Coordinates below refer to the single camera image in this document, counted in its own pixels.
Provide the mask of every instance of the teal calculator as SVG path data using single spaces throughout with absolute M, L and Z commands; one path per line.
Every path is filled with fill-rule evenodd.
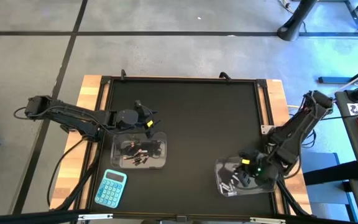
M 106 170 L 94 201 L 110 208 L 117 208 L 126 182 L 126 174 L 111 169 Z

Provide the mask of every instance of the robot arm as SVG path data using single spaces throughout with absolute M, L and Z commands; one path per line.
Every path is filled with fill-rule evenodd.
M 100 141 L 101 129 L 119 134 L 123 131 L 144 128 L 148 138 L 153 135 L 154 121 L 152 111 L 135 101 L 134 110 L 122 111 L 92 111 L 78 106 L 54 100 L 50 96 L 35 96 L 29 98 L 24 114 L 33 120 L 50 119 L 61 124 L 65 131 L 77 130 L 86 140 Z
M 283 126 L 273 128 L 267 135 L 268 163 L 282 175 L 288 175 L 298 161 L 301 144 L 317 122 L 333 112 L 333 99 L 319 91 L 309 91 L 298 112 Z

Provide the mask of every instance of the concrete floor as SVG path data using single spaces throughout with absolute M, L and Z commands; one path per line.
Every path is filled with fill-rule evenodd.
M 0 0 L 0 30 L 71 31 L 80 5 L 81 0 Z M 275 32 L 289 17 L 276 0 L 94 0 L 88 2 L 80 30 Z M 342 2 L 317 3 L 305 22 L 308 32 L 357 29 Z M 0 36 L 0 215 L 10 210 L 39 128 L 12 113 L 30 96 L 50 94 L 68 39 Z M 225 71 L 233 78 L 277 78 L 283 80 L 288 104 L 298 105 L 308 90 L 328 94 L 339 87 L 319 85 L 317 77 L 358 72 L 358 37 L 296 42 L 278 37 L 77 37 L 59 99 L 76 103 L 83 75 L 119 75 L 122 68 L 129 76 L 217 77 Z M 336 152 L 341 162 L 354 160 L 341 120 L 321 122 L 316 131 L 316 145 L 305 151 Z M 66 137 L 51 124 L 24 212 L 48 209 L 47 185 Z

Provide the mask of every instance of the small black object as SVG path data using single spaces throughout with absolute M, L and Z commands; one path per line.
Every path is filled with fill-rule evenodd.
M 148 159 L 149 159 L 149 156 L 146 156 L 146 158 L 144 158 L 144 160 L 142 162 L 145 164 Z
M 139 149 L 138 149 L 138 146 L 135 145 L 134 147 L 132 147 L 132 146 L 127 146 L 127 147 L 125 147 L 123 150 L 124 150 L 123 154 L 130 155 L 130 156 L 134 156 L 135 153 L 137 153 L 137 151 L 138 151 Z
M 240 180 L 240 183 L 244 187 L 248 187 L 251 183 L 251 179 L 249 178 L 249 175 L 244 170 L 239 170 L 239 173 L 236 175 L 238 179 Z
M 135 162 L 139 162 L 141 160 L 142 160 L 142 158 L 140 158 L 140 157 L 134 159 Z
M 152 156 L 160 156 L 161 155 L 160 145 L 161 142 L 152 140 L 152 141 L 142 142 L 142 145 L 140 147 L 144 150 L 147 150 L 147 152 L 149 152 L 149 154 Z
M 124 81 L 126 76 L 127 76 L 127 73 L 125 72 L 125 70 L 121 69 L 121 81 Z
M 116 116 L 116 123 L 120 128 L 130 128 L 136 124 L 138 117 L 134 110 L 122 110 Z
M 231 78 L 226 72 L 221 72 L 219 74 L 219 78 L 224 78 L 224 79 L 226 79 L 226 81 L 231 82 Z

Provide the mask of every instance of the clear plastic container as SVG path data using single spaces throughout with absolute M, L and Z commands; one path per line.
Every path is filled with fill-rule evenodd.
M 167 135 L 155 133 L 117 134 L 111 149 L 111 165 L 123 169 L 160 169 L 167 160 Z
M 241 182 L 236 181 L 236 179 L 232 176 L 234 174 L 234 170 L 240 163 L 240 157 L 229 157 L 216 160 L 215 175 L 219 193 L 225 197 L 232 197 L 268 193 L 275 190 L 275 182 L 261 184 L 255 181 L 255 178 L 249 177 L 249 184 L 245 187 Z

